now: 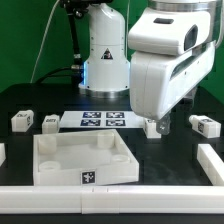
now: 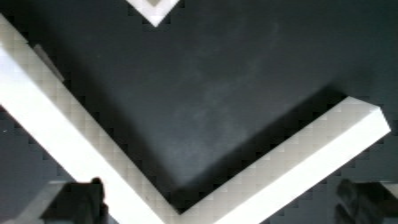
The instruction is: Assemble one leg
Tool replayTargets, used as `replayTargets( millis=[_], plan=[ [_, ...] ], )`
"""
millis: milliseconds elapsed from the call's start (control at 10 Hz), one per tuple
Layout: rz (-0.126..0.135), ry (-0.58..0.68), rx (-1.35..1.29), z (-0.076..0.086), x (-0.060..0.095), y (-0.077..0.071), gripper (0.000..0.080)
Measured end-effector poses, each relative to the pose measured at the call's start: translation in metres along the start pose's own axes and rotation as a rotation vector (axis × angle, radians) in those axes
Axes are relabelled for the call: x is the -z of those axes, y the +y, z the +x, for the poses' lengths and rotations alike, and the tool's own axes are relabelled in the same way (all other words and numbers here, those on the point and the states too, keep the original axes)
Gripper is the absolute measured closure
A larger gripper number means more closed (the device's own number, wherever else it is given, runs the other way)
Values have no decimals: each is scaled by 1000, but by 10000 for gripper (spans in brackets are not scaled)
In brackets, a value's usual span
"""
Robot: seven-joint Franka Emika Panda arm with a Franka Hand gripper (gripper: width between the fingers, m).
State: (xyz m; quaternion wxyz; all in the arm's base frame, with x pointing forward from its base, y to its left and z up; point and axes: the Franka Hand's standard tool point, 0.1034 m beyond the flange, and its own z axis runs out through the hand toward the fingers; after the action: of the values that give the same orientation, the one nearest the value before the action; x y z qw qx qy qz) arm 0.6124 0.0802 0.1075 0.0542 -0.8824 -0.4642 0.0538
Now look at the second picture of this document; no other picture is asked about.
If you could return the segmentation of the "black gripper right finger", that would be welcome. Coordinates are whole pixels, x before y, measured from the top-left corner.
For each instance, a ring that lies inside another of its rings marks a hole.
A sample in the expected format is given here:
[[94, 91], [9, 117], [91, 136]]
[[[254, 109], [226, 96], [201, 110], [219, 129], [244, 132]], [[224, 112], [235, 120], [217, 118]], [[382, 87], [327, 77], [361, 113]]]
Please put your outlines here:
[[398, 183], [343, 179], [336, 195], [334, 224], [398, 224]]

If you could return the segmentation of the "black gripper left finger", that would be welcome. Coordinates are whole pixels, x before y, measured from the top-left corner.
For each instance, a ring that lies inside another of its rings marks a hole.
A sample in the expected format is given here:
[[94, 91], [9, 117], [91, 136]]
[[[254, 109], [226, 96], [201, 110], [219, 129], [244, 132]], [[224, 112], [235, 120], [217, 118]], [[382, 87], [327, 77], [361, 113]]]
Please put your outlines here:
[[100, 178], [70, 182], [41, 215], [45, 224], [109, 224], [109, 206]]

